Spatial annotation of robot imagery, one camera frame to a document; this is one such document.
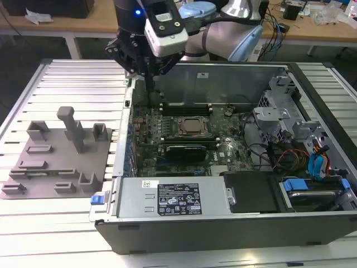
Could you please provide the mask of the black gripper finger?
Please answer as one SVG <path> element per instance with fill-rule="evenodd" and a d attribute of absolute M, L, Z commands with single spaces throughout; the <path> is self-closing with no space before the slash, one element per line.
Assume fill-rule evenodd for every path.
<path fill-rule="evenodd" d="M 146 92 L 151 93 L 148 62 L 136 39 L 114 39 L 108 43 L 105 52 L 130 74 L 140 75 L 144 79 Z"/>
<path fill-rule="evenodd" d="M 167 74 L 183 57 L 182 54 L 173 54 L 162 58 L 150 59 L 150 92 L 155 88 L 154 77 Z"/>

